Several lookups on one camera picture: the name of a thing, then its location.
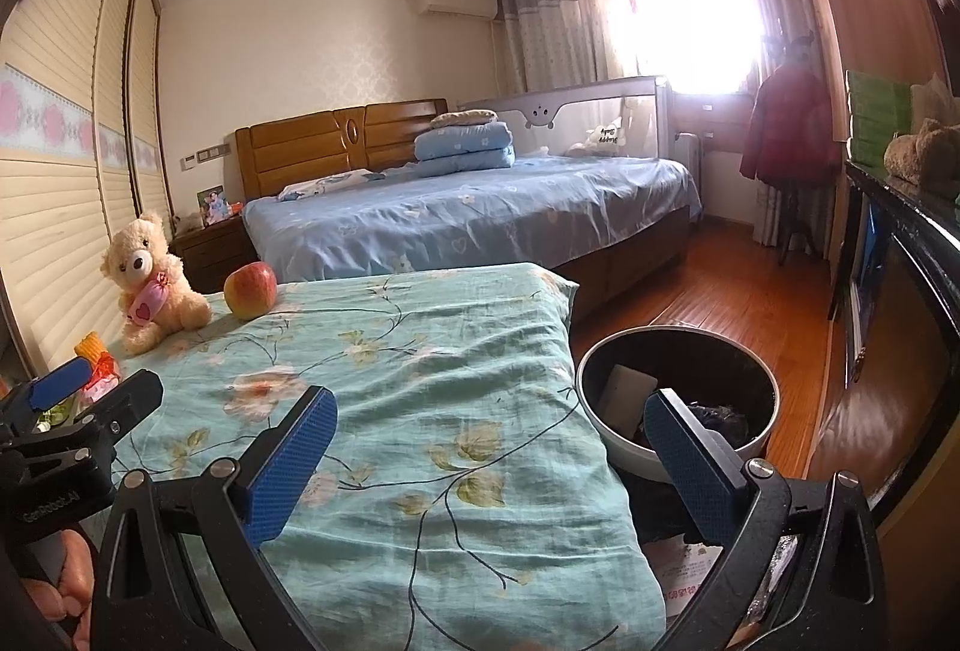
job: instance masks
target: red apple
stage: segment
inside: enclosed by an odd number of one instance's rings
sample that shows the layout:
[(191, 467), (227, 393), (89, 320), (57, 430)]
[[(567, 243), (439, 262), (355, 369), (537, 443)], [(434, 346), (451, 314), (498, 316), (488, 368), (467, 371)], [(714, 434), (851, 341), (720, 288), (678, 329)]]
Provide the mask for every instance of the red apple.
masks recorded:
[(240, 267), (224, 283), (224, 301), (240, 320), (266, 315), (277, 301), (277, 276), (262, 261)]

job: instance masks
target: beige teddy bear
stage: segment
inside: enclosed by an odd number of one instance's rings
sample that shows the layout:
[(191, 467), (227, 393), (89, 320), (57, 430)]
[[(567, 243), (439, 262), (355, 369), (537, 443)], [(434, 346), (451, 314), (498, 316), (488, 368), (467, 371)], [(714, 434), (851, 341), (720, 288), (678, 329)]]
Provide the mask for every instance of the beige teddy bear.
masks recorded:
[(915, 134), (896, 136), (883, 154), (891, 175), (930, 193), (956, 199), (960, 193), (960, 127), (928, 119)]
[(208, 301), (190, 288), (184, 263), (169, 252), (154, 212), (113, 236), (100, 271), (122, 290), (123, 342), (131, 355), (146, 353), (176, 331), (210, 323)]

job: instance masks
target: screw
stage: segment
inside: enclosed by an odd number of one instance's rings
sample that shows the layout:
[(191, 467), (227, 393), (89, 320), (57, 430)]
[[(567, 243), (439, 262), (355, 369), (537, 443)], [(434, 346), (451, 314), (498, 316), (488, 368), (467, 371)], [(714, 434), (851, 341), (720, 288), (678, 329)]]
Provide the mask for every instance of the screw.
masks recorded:
[(234, 469), (236, 469), (236, 464), (234, 464), (233, 459), (217, 459), (213, 464), (210, 464), (210, 474), (215, 478), (226, 478), (233, 474)]
[(747, 469), (750, 470), (750, 474), (755, 478), (768, 478), (776, 472), (774, 466), (765, 459), (750, 459), (747, 462)]
[(143, 485), (143, 472), (139, 469), (128, 472), (127, 477), (123, 479), (123, 485), (127, 488), (139, 488)]
[(837, 480), (847, 488), (856, 488), (860, 485), (860, 481), (857, 476), (846, 469), (842, 470), (841, 472), (837, 472)]

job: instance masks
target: sunlight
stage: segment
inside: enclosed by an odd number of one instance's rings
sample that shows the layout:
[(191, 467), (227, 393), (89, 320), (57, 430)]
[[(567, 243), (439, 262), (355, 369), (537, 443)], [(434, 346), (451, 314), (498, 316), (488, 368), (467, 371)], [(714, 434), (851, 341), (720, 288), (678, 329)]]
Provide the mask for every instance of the sunlight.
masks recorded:
[(680, 93), (736, 93), (760, 51), (754, 0), (634, 0), (642, 74), (666, 74)]

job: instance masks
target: picture frame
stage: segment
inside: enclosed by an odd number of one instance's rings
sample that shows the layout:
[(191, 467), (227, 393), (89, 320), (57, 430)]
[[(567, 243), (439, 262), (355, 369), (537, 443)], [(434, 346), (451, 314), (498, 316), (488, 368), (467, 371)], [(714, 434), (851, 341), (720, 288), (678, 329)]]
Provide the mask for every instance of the picture frame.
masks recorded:
[(224, 198), (224, 186), (216, 185), (197, 192), (197, 203), (200, 205), (200, 216), (203, 217), (203, 226), (213, 226), (232, 216), (229, 202)]

